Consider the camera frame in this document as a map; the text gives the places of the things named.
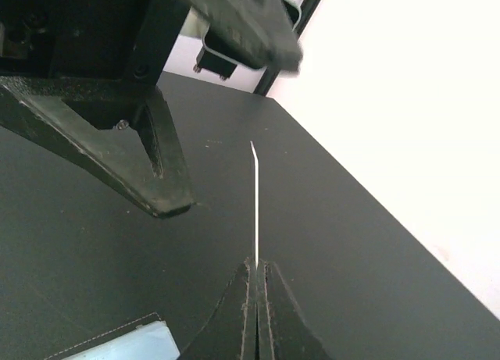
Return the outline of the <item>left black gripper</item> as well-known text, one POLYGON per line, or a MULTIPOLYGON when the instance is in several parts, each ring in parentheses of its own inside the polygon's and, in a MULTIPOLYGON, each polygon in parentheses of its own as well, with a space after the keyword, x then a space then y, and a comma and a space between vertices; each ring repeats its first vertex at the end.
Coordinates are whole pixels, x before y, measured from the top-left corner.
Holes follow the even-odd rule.
POLYGON ((157 83, 181 0, 1 0, 1 74, 157 83))

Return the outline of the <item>black leather card holder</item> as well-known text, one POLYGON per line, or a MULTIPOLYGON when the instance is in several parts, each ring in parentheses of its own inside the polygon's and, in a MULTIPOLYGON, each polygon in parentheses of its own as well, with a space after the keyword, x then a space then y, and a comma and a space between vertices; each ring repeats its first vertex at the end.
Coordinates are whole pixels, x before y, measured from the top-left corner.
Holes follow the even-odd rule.
POLYGON ((47 358, 56 359, 177 359, 179 347, 165 320, 156 312, 122 324, 47 358))

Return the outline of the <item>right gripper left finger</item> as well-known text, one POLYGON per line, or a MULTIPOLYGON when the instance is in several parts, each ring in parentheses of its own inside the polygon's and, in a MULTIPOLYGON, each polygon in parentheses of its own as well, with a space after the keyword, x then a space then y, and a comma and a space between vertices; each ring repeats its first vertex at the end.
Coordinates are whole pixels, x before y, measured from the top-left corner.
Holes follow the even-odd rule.
POLYGON ((256 326, 256 270, 247 259, 235 269, 209 320, 180 358, 254 359, 256 326))

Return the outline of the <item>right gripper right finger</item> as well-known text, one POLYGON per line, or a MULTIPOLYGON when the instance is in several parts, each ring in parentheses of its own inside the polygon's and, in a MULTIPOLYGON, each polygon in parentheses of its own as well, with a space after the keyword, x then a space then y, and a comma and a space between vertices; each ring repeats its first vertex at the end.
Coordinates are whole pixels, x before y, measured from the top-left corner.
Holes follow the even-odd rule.
POLYGON ((256 285, 257 359, 330 359, 307 326, 300 307, 274 262, 259 262, 256 285))

